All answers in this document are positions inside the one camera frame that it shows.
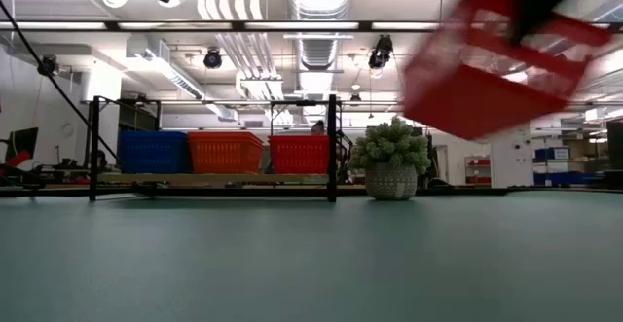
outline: plastic basket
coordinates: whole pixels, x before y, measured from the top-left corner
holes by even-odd
[[[325,174],[329,136],[269,136],[277,174]]]
[[[473,140],[563,110],[610,35],[554,16],[512,47],[504,26],[514,18],[510,0],[461,0],[405,68],[405,117]],[[552,40],[577,46],[565,55],[539,51]]]
[[[258,173],[262,140],[250,132],[190,132],[194,173]]]
[[[184,132],[121,132],[119,157],[125,173],[190,172]]]

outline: blue basket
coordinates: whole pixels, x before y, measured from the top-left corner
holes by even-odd
[[[188,173],[192,171],[184,132],[124,131],[119,157],[124,173]]]

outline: potted plant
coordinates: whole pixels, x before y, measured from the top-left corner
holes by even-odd
[[[428,141],[412,136],[398,118],[369,127],[357,138],[348,166],[365,169],[366,191],[376,200],[406,200],[416,194],[418,175],[430,167]]]

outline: green floor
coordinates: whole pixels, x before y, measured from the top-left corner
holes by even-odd
[[[623,320],[623,195],[0,199],[0,321]]]

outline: orange basket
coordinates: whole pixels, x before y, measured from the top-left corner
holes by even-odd
[[[189,132],[194,173],[250,173],[260,170],[262,140],[251,132]]]

